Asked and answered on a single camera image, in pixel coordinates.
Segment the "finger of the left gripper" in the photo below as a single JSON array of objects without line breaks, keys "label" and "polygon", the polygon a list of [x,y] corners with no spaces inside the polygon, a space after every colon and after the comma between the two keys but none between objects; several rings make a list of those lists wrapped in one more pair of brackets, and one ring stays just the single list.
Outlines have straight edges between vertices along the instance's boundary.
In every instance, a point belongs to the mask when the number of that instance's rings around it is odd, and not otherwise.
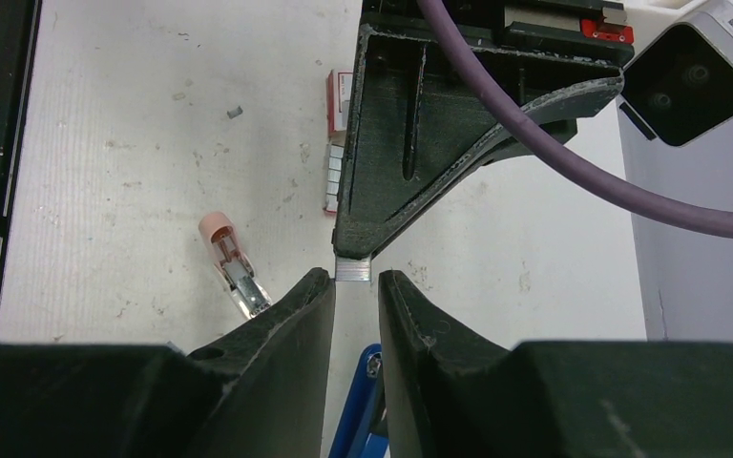
[{"label": "finger of the left gripper", "polygon": [[[614,62],[497,47],[475,30],[468,30],[467,40],[497,84],[560,143],[623,86]],[[526,154],[420,23],[361,24],[335,254],[375,258],[478,168]]]}]

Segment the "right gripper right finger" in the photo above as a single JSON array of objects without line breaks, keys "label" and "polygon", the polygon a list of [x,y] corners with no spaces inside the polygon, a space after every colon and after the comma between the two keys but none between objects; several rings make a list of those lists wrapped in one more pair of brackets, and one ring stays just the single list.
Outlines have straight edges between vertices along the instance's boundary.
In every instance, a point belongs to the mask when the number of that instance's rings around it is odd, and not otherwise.
[{"label": "right gripper right finger", "polygon": [[505,349],[379,277],[394,457],[733,457],[733,343]]}]

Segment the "silver staple strip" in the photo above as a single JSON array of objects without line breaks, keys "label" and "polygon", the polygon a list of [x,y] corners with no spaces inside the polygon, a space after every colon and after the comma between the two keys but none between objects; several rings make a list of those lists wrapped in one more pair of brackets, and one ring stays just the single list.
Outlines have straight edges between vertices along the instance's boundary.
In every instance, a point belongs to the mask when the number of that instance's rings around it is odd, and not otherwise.
[{"label": "silver staple strip", "polygon": [[371,282],[371,259],[335,259],[335,280],[350,282]]}]

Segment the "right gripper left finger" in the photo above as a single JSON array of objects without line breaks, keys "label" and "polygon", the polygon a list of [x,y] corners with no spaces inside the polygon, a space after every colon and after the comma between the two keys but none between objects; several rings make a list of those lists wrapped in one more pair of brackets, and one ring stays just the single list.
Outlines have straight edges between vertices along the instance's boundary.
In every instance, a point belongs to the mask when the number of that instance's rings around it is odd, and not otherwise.
[{"label": "right gripper left finger", "polygon": [[167,345],[0,344],[0,457],[316,457],[335,283],[184,354]]}]

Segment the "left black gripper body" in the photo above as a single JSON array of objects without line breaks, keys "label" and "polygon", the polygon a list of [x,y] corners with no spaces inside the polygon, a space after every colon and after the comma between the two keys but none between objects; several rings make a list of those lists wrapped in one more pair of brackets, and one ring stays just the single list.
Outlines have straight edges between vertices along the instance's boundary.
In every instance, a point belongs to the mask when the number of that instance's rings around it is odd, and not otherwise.
[{"label": "left black gripper body", "polygon": [[[620,67],[634,56],[635,34],[619,1],[444,1],[451,20],[475,48],[545,52]],[[431,41],[417,1],[365,1],[361,59],[388,65],[403,39]]]}]

